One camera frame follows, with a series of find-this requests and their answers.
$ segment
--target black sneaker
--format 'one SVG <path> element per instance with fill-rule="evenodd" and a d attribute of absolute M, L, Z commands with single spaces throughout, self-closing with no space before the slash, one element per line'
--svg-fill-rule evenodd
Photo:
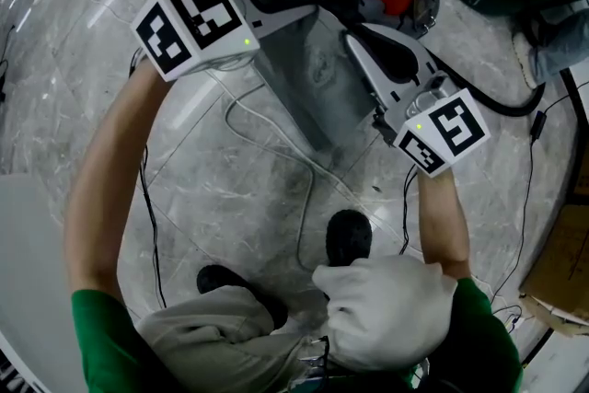
<path fill-rule="evenodd" d="M 256 299 L 268 310 L 270 316 L 272 316 L 274 328 L 279 329 L 284 326 L 288 319 L 288 309 L 286 306 L 276 298 L 264 295 L 235 272 L 230 271 L 222 265 L 207 265 L 196 276 L 196 286 L 201 294 L 208 294 L 212 290 L 227 285 L 242 286 L 250 290 Z"/>
<path fill-rule="evenodd" d="M 367 258 L 372 245 L 368 218 L 355 210 L 341 210 L 328 223 L 326 251 L 330 267 L 346 267 L 356 259 Z"/>

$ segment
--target marble floor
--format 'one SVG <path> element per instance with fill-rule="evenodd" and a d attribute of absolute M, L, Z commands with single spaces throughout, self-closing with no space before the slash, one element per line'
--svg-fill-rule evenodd
<path fill-rule="evenodd" d="M 137 44 L 125 23 L 144 0 L 111 1 L 109 11 L 91 0 L 3 0 L 0 37 L 13 32 L 6 57 L 6 103 L 0 106 L 0 171 L 28 172 L 52 196 L 52 211 L 63 219 L 67 193 L 80 158 L 100 118 L 127 79 Z M 511 43 L 511 25 L 483 17 L 458 0 L 442 0 L 437 25 L 423 43 L 491 96 L 524 100 L 525 86 Z M 310 274 L 295 261 L 295 234 L 306 192 L 306 171 L 296 163 L 237 139 L 223 123 L 229 98 L 210 74 L 183 77 L 173 87 L 149 138 L 147 178 L 159 224 L 161 276 L 169 304 L 197 295 L 196 272 L 205 264 L 224 264 L 278 295 L 293 323 L 313 324 L 323 316 L 324 300 Z M 220 76 L 235 92 L 260 82 L 251 69 Z M 564 95 L 559 80 L 549 84 L 541 108 Z M 400 248 L 402 183 L 410 162 L 388 148 L 369 121 L 331 152 L 312 154 L 277 99 L 263 88 L 246 99 L 273 117 L 305 150 L 352 189 L 372 212 L 373 254 Z M 522 229 L 525 186 L 530 169 L 530 119 L 498 116 L 481 106 L 492 138 L 455 169 L 472 242 L 472 271 L 490 294 L 513 267 Z M 285 145 L 255 117 L 235 110 L 231 122 L 260 143 Z M 534 146 L 534 178 L 527 207 L 522 261 L 501 291 L 517 301 L 517 287 L 530 268 L 559 200 L 572 155 L 576 121 L 563 101 L 550 111 L 542 138 Z M 409 197 L 409 254 L 420 257 L 417 195 Z M 353 208 L 331 179 L 316 176 L 303 234 L 307 267 L 326 260 L 324 234 L 329 218 Z M 158 309 L 152 267 L 152 230 L 143 195 L 133 200 L 121 251 L 120 278 L 135 318 Z M 496 308 L 503 300 L 495 301 Z M 541 335 L 528 320 L 513 334 L 522 354 Z"/>

